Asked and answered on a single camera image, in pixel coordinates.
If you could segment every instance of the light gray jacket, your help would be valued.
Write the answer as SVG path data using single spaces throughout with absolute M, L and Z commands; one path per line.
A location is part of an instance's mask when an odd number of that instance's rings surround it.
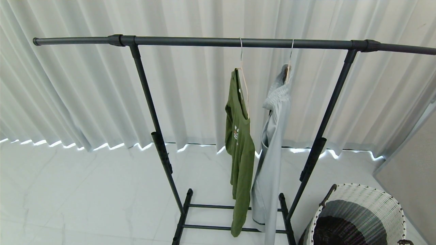
M 286 72 L 287 64 L 282 67 L 263 103 L 263 108 L 271 112 L 262 131 L 262 152 L 251 189 L 252 216 L 256 228 L 265 232 L 265 245 L 273 245 L 276 237 L 282 141 L 291 107 L 291 83 L 283 82 Z

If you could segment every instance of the rack base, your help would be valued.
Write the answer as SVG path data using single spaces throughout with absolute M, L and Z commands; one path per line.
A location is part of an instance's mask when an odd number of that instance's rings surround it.
M 193 194 L 194 194 L 194 192 L 192 189 L 189 189 L 188 192 L 186 193 L 185 203 L 183 204 L 184 214 L 180 215 L 179 223 L 177 224 L 176 233 L 174 234 L 172 245 L 179 245 L 180 244 L 180 239 L 181 239 L 182 232 L 183 232 L 184 228 L 220 230 L 220 231 L 230 231 L 230 229 L 231 229 L 231 227 L 226 227 L 226 226 L 188 225 L 188 224 L 185 224 L 189 208 L 217 208 L 217 209 L 233 209 L 234 208 L 234 206 L 192 204 L 191 199 L 192 199 Z M 281 208 L 277 209 L 277 211 L 282 213 L 283 222 L 285 224 L 285 230 L 276 230 L 276 233 L 286 234 L 288 237 L 289 245 L 296 245 L 295 238 L 294 238 L 294 232 L 292 230 L 291 223 L 289 220 L 286 219 L 286 217 L 288 216 L 288 207 L 286 206 L 285 195 L 283 195 L 283 193 L 280 193 L 279 201 L 280 201 Z M 242 228 L 242 231 L 260 232 L 259 230 L 254 229 L 254 228 Z

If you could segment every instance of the curtain fold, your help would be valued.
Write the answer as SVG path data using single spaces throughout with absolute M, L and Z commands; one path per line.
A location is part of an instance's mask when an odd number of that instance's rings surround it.
M 1 0 L 0 137 L 95 149 L 148 145 L 153 123 L 128 48 L 36 47 L 33 37 L 137 36 L 374 39 L 436 47 L 436 2 Z M 224 146 L 240 48 L 140 46 L 166 142 Z M 269 85 L 289 49 L 243 48 L 251 135 L 260 146 Z M 346 51 L 294 49 L 283 146 L 310 147 Z M 392 153 L 436 93 L 436 57 L 359 53 L 324 137 L 327 148 Z

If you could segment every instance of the green shirt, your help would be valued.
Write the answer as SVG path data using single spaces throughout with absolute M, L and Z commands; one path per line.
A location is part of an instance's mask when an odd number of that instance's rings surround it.
M 228 101 L 225 106 L 225 148 L 232 156 L 233 209 L 231 233 L 237 237 L 242 230 L 250 205 L 250 188 L 253 177 L 254 143 L 250 136 L 250 119 L 245 109 L 238 70 L 232 72 Z

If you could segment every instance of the black hanging rail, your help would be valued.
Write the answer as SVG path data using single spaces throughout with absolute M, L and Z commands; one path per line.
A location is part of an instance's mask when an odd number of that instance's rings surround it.
M 302 182 L 297 194 L 293 200 L 291 209 L 288 212 L 286 206 L 285 196 L 281 193 L 278 198 L 281 208 L 278 212 L 282 213 L 285 230 L 277 230 L 276 233 L 283 233 L 287 235 L 289 245 L 295 245 L 295 238 L 290 223 L 292 214 L 298 204 L 298 201 L 303 194 L 304 188 L 309 181 L 310 175 L 318 161 L 318 158 L 324 148 L 327 139 L 323 138 L 324 131 L 327 127 L 330 116 L 333 112 L 334 106 L 342 86 L 345 83 L 347 74 L 350 71 L 351 65 L 357 55 L 357 52 L 374 52 L 374 51 L 391 51 L 412 54 L 430 54 L 436 55 L 436 48 L 418 47 L 399 44 L 383 44 L 374 40 L 351 40 L 351 41 L 337 41 L 337 40 L 301 40 L 301 39 L 252 39 L 252 38 L 210 38 L 210 37 L 137 37 L 125 36 L 115 34 L 107 37 L 56 37 L 56 38 L 34 38 L 33 43 L 36 46 L 40 45 L 55 45 L 55 44 L 110 44 L 119 47 L 130 47 L 133 59 L 136 64 L 136 69 L 140 77 L 144 95 L 147 100 L 148 108 L 153 120 L 155 132 L 151 133 L 156 149 L 159 153 L 160 161 L 162 163 L 165 174 L 170 183 L 171 190 L 174 198 L 176 199 L 177 206 L 180 210 L 180 219 L 177 224 L 175 235 L 173 238 L 173 245 L 180 243 L 181 235 L 184 228 L 197 228 L 197 229 L 212 229 L 212 230 L 230 230 L 230 227 L 224 226 L 208 226 L 208 225 L 188 225 L 185 224 L 189 208 L 218 208 L 218 209 L 233 209 L 233 206 L 223 205 L 207 205 L 207 204 L 191 204 L 193 195 L 192 189 L 189 189 L 182 205 L 176 185 L 172 177 L 172 167 L 168 158 L 167 149 L 165 147 L 164 138 L 160 130 L 159 121 L 157 119 L 156 110 L 154 108 L 153 100 L 151 98 L 150 88 L 147 83 L 143 64 L 141 62 L 141 55 L 138 45 L 165 45 L 165 46 L 201 46 L 201 47 L 240 47 L 241 42 L 245 48 L 311 48 L 311 49 L 343 49 L 348 50 L 347 56 L 344 60 L 341 74 L 337 80 L 333 94 L 327 106 L 320 128 L 318 129 L 317 136 L 310 150 L 306 164 L 300 176 Z M 243 228 L 243 231 L 259 232 L 253 228 Z

